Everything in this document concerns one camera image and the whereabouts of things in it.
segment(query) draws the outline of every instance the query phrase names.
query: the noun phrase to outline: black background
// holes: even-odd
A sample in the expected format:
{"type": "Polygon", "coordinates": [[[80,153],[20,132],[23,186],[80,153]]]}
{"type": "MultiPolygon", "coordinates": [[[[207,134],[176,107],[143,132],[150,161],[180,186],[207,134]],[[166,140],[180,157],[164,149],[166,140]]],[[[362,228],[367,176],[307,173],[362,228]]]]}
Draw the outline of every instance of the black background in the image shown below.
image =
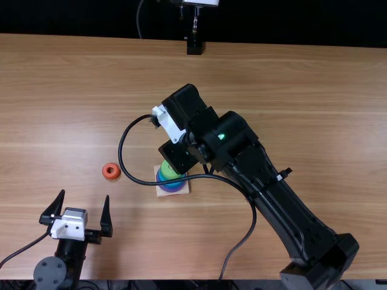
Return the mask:
{"type": "MultiPolygon", "coordinates": [[[[139,0],[1,0],[0,32],[138,37],[139,0]]],[[[168,0],[145,0],[144,38],[182,39],[192,12],[179,20],[168,0]]],[[[387,47],[387,1],[220,0],[201,12],[206,41],[387,47]]]]}

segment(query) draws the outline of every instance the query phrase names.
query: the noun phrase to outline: wood grain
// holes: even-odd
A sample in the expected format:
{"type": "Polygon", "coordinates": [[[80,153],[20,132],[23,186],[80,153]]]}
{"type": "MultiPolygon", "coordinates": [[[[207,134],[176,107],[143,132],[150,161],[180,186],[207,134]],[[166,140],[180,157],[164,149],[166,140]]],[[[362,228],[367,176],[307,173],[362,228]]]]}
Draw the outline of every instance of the wood grain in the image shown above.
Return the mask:
{"type": "MultiPolygon", "coordinates": [[[[65,206],[89,211],[97,228],[111,196],[114,237],[91,245],[84,279],[215,279],[245,235],[249,206],[218,181],[190,184],[186,196],[122,176],[106,181],[124,128],[186,83],[217,113],[241,114],[289,184],[360,251],[347,279],[387,276],[387,51],[374,48],[207,43],[186,56],[184,42],[0,35],[0,253],[38,237],[42,210],[66,189],[65,206]]],[[[142,122],[129,134],[125,163],[153,180],[162,130],[142,122]]],[[[200,172],[196,167],[192,173],[200,172]]],[[[54,254],[46,239],[0,270],[31,279],[54,254]]],[[[227,279],[277,279],[287,252],[263,217],[230,259],[227,279]]]]}

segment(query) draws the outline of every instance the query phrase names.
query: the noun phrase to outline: orange ring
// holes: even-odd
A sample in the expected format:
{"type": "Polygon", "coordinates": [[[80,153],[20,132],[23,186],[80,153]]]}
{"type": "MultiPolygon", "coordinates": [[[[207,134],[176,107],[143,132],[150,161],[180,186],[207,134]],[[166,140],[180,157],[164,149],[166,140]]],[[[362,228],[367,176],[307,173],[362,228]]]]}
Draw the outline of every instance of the orange ring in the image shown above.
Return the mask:
{"type": "Polygon", "coordinates": [[[121,169],[118,167],[116,163],[108,163],[102,168],[102,175],[106,179],[116,179],[121,174],[121,169]]]}

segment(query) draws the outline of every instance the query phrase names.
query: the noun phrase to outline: purple ring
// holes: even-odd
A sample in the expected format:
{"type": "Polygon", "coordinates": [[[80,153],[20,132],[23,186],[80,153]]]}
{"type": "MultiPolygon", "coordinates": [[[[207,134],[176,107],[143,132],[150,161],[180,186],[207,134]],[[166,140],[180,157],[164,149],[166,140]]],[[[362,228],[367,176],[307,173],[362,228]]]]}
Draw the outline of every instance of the purple ring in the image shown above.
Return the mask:
{"type": "MultiPolygon", "coordinates": [[[[160,179],[159,179],[159,177],[158,177],[158,174],[156,174],[156,181],[157,182],[159,182],[160,181],[160,179]]],[[[183,184],[182,185],[180,185],[179,187],[176,187],[176,188],[174,188],[174,189],[169,189],[169,188],[167,188],[167,187],[165,187],[165,186],[163,186],[163,185],[158,185],[162,190],[164,190],[165,192],[169,192],[169,193],[172,193],[172,192],[178,192],[179,190],[181,190],[183,187],[184,187],[184,185],[186,185],[186,180],[185,180],[185,182],[183,182],[183,184]]]]}

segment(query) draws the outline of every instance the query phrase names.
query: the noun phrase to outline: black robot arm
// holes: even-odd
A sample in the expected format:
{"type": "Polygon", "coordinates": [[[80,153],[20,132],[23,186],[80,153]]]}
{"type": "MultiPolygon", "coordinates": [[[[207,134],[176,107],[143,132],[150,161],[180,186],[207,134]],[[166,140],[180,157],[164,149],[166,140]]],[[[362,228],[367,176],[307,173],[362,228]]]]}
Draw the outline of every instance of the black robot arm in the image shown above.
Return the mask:
{"type": "MultiPolygon", "coordinates": [[[[323,290],[340,279],[359,244],[351,234],[336,234],[305,206],[284,180],[291,169],[275,169],[241,116],[228,112],[218,117],[190,84],[159,108],[181,132],[178,141],[170,140],[159,148],[161,154],[180,174],[197,162],[210,163],[249,194],[289,253],[292,262],[281,271],[288,289],[323,290]]],[[[171,136],[177,128],[166,130],[171,136]]]]}

